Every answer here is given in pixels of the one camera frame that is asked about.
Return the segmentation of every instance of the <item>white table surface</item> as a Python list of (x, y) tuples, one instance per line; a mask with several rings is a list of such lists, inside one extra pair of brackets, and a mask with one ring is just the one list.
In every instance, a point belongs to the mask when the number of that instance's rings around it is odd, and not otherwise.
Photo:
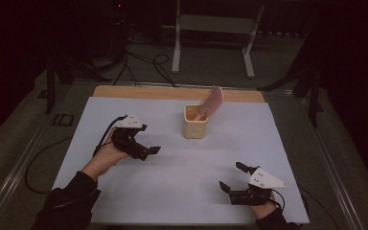
[(286, 200), (287, 221), (309, 222), (304, 204), (267, 103), (224, 103), (209, 121), (203, 139), (182, 135), (183, 108), (195, 101), (89, 99), (58, 172), (54, 188), (63, 188), (92, 157), (108, 125), (136, 113), (148, 128), (135, 139), (160, 146), (146, 161), (128, 158), (99, 179), (102, 193), (92, 222), (109, 224), (251, 224), (248, 207), (231, 205), (219, 182), (247, 189), (249, 174), (235, 166), (261, 166), (286, 181), (277, 189)]

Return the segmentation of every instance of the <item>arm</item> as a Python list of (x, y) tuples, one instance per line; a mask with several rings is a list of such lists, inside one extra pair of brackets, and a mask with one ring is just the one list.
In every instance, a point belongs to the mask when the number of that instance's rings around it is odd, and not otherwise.
[[(109, 132), (107, 143), (114, 130)], [(126, 157), (129, 155), (112, 144), (102, 146), (64, 189), (56, 188), (48, 194), (32, 229), (86, 229), (101, 192), (97, 190), (98, 178)]]
[(256, 224), (262, 230), (298, 230), (300, 227), (295, 223), (287, 223), (283, 217), (282, 210), (277, 208), (272, 202), (264, 205), (250, 206), (252, 212), (256, 215)]

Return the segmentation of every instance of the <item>floor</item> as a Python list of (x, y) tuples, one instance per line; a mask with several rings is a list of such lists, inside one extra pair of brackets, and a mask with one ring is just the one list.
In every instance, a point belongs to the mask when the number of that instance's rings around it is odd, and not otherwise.
[[(202, 34), (186, 34), (180, 72), (175, 75), (170, 72), (173, 40), (169, 32), (162, 41), (137, 37), (127, 49), (150, 59), (157, 55), (170, 57), (162, 66), (179, 87), (216, 84), (254, 90), (284, 77), (304, 42), (304, 39), (292, 36), (258, 35), (251, 55), (256, 78), (251, 80), (244, 72), (242, 41), (222, 42), (220, 37), (218, 42), (200, 42), (199, 39), (195, 41), (195, 36), (199, 38)], [(169, 86), (154, 65), (133, 56), (128, 56), (127, 63), (131, 73), (125, 71), (116, 84), (132, 85), (131, 80), (135, 78), (142, 86)], [(103, 76), (115, 80), (121, 70), (122, 66), (117, 66)], [(36, 79), (34, 91), (0, 127), (0, 229), (28, 229), (31, 226), (45, 196), (33, 193), (26, 186), (25, 178), (35, 190), (51, 190), (86, 100), (96, 85), (104, 84), (81, 73), (75, 74), (77, 77), (72, 85), (57, 83), (56, 107), (46, 115), (46, 102), (37, 97), (45, 88), (42, 73)], [(290, 82), (264, 92), (264, 99), (270, 105), (288, 160), (301, 186), (302, 197), (308, 204), (310, 224), (303, 229), (368, 229), (368, 173), (354, 143), (334, 112), (326, 90), (320, 91), (319, 127), (314, 128), (306, 116), (306, 101), (291, 94), (294, 84)], [(73, 115), (73, 124), (55, 124), (56, 114)], [(90, 229), (106, 227), (93, 224)], [(251, 223), (248, 226), (114, 226), (112, 229), (257, 228)]]

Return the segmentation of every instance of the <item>pen holder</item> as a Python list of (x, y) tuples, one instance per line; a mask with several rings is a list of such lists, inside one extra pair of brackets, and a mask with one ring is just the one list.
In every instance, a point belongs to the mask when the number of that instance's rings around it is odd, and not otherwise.
[(183, 135), (189, 139), (200, 139), (205, 135), (208, 118), (203, 117), (199, 121), (194, 121), (198, 114), (200, 105), (188, 104), (184, 107), (184, 127)]

